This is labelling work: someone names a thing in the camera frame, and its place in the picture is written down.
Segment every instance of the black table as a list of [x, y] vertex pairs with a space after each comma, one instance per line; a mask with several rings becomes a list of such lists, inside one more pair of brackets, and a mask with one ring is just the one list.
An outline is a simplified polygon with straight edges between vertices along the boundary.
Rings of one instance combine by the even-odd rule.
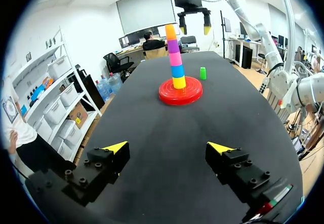
[[277, 220], [296, 210], [302, 174], [295, 149], [266, 99], [213, 52], [182, 54], [185, 74], [202, 81], [193, 104], [168, 106], [158, 87], [171, 77], [168, 57], [142, 62], [100, 119], [87, 150], [127, 140], [131, 158], [114, 185], [87, 208], [127, 223], [240, 223], [249, 209], [205, 162], [207, 141], [242, 147], [273, 179], [294, 185]]

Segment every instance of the wooden floor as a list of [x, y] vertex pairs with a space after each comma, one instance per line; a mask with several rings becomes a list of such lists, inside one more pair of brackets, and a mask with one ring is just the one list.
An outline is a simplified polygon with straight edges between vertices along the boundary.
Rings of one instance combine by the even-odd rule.
[[[265, 75], [260, 74], [256, 72], [256, 69], [260, 68], [260, 64], [256, 62], [252, 62], [251, 69], [244, 69], [240, 68], [237, 65], [233, 65], [234, 68], [236, 68], [238, 71], [240, 71], [250, 82], [252, 85], [255, 86], [256, 89], [259, 89], [260, 84], [262, 83], [263, 78]], [[264, 96], [267, 97], [268, 89], [265, 91]], [[113, 96], [106, 101], [105, 105], [101, 108], [101, 113], [104, 113], [107, 107], [109, 106], [110, 102], [112, 101]], [[295, 114], [291, 114], [289, 116], [290, 122], [294, 120]], [[76, 155], [76, 158], [74, 162], [78, 164], [79, 157], [83, 151], [84, 146], [87, 144], [89, 137], [91, 136], [93, 129], [96, 127], [97, 123], [99, 122], [100, 117], [97, 116], [97, 118], [94, 120], [93, 124], [89, 128], [84, 141], [81, 144], [81, 147], [79, 149], [79, 152]], [[308, 116], [305, 123], [305, 128], [310, 129], [312, 126], [312, 118]], [[300, 162], [301, 171], [303, 174], [303, 193], [305, 196], [308, 195], [311, 188], [313, 187], [318, 175], [320, 174], [320, 171], [322, 170], [323, 163], [324, 163], [324, 145], [323, 140], [317, 145], [316, 149], [313, 150], [303, 161]]]

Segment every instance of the ceiling light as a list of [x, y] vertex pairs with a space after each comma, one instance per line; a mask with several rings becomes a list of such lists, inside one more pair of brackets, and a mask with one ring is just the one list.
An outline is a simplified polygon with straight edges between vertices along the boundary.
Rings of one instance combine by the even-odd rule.
[[300, 20], [300, 18], [302, 18], [302, 15], [301, 15], [301, 14], [296, 14], [296, 15], [295, 15], [295, 19], [296, 19], [296, 20]]

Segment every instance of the green cup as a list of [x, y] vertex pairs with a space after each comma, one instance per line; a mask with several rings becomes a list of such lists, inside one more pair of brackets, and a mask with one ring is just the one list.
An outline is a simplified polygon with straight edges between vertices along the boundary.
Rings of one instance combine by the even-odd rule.
[[202, 80], [207, 79], [207, 73], [205, 67], [200, 67], [200, 79]]

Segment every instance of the black office chair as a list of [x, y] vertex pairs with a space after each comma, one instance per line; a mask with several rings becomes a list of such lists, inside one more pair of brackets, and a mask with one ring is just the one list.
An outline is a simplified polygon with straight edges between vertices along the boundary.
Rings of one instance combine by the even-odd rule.
[[[181, 53], [191, 53], [199, 51], [199, 47], [197, 46], [196, 37], [192, 36], [183, 36], [180, 38], [181, 41]], [[189, 44], [196, 44], [195, 47], [189, 47]]]
[[[267, 59], [265, 58], [265, 55], [264, 55], [264, 54], [259, 53], [258, 56], [259, 56], [260, 58], [262, 58], [262, 59], [265, 61], [264, 64], [267, 62]], [[258, 73], [261, 73], [261, 74], [267, 74], [267, 72], [265, 72], [265, 71], [262, 69], [262, 66], [263, 66], [263, 61], [261, 62], [261, 68], [260, 68], [260, 69], [256, 69], [256, 71], [257, 71]]]
[[128, 59], [127, 63], [120, 64], [120, 61], [122, 61], [125, 58], [119, 59], [115, 54], [109, 53], [106, 56], [103, 57], [107, 61], [107, 67], [110, 73], [119, 73], [123, 71], [127, 71], [134, 62], [130, 62], [129, 56], [125, 57]]

